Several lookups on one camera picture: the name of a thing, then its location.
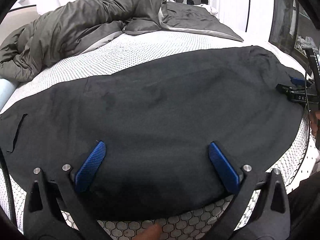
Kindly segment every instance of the comforter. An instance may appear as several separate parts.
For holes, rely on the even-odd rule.
[[[77,0],[11,33],[0,47],[0,76],[30,81],[42,68],[94,50],[123,32],[161,29],[243,41],[204,8],[166,0]]]

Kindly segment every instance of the white mattress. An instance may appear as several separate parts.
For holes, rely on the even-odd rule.
[[[198,49],[220,49],[257,45],[275,54],[283,65],[294,68],[302,74],[305,73],[303,67],[296,60],[289,55],[284,54],[272,44],[254,39],[248,36],[247,33],[238,30],[234,31],[244,39],[244,42],[201,34],[170,31],[146,33],[138,36],[122,34],[97,50],[61,60],[54,66],[44,69],[34,78],[33,81],[21,84],[12,94],[0,113],[6,111],[20,99],[36,94],[59,82],[75,80],[93,75],[112,74],[153,59]],[[307,128],[308,115],[305,112],[299,132],[291,148],[284,153],[275,165],[272,166],[281,170],[286,188],[289,188],[304,156],[308,134]],[[26,192],[20,188],[13,179],[12,184],[18,227],[22,230],[23,207]],[[242,227],[247,223],[258,195],[258,191],[253,193],[247,210],[237,228]],[[4,207],[5,212],[9,214],[7,199],[4,178],[0,170],[0,205]],[[231,199],[232,196],[197,211],[189,212],[174,218],[159,220],[158,222],[163,225],[164,230],[161,239],[165,240],[170,237],[176,239],[201,238],[206,230],[208,230],[220,217]],[[63,212],[63,214],[67,223],[76,228],[71,216],[65,212]],[[112,236],[114,240],[129,240],[132,236],[136,235],[149,224],[154,222],[155,221],[138,221],[135,224],[132,224],[129,222],[99,221],[100,225]],[[178,225],[182,224],[184,225],[184,228],[179,229]]]

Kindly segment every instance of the hand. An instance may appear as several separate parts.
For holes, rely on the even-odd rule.
[[[162,227],[158,224],[155,224],[132,238],[132,240],[159,240],[161,233]]]
[[[317,132],[318,132],[318,120],[320,120],[320,110],[319,111],[315,111],[315,112],[311,112],[310,113],[310,118],[311,118],[311,133],[313,136],[317,136]]]

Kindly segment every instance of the black cable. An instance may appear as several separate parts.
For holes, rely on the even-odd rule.
[[[247,30],[248,30],[249,15],[250,15],[250,3],[251,3],[251,0],[249,0],[249,7],[248,7],[248,18],[247,18],[247,25],[246,25],[246,27],[245,27],[245,32],[247,32]]]
[[[9,175],[7,163],[5,162],[1,149],[0,149],[0,165],[1,165],[3,176],[4,176],[5,187],[7,188],[10,220],[14,224],[14,226],[17,227],[17,218],[16,218],[16,211],[14,208],[14,200],[13,200],[13,192],[12,192],[12,185],[10,181],[10,175]]]
[[[307,151],[308,151],[308,148],[309,148],[309,141],[310,141],[310,122],[311,122],[311,116],[310,116],[310,108],[309,108],[309,101],[308,101],[308,94],[307,94],[307,72],[309,70],[309,66],[307,67],[306,69],[306,74],[304,75],[304,92],[305,92],[305,96],[306,96],[306,105],[307,105],[307,108],[308,108],[308,116],[309,116],[309,122],[308,122],[308,140],[307,140],[307,147],[306,147],[306,152],[302,158],[302,161],[301,163],[299,164],[299,167],[297,169],[297,171],[300,169],[303,161],[304,161],[304,158],[306,157],[307,155]]]

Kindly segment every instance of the pillow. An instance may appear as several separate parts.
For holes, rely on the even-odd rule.
[[[127,24],[127,26],[124,29],[124,33],[131,35],[139,35],[159,30],[161,30],[161,27],[159,27],[155,22],[143,19],[134,19]]]
[[[199,4],[199,5],[194,5],[194,6],[205,8],[211,15],[213,15],[215,17],[217,17],[217,15],[218,15],[217,9],[208,5],[208,4]]]
[[[161,5],[158,17],[161,27],[167,30],[243,41],[238,34],[220,23],[205,8],[177,2],[166,2],[165,0]]]

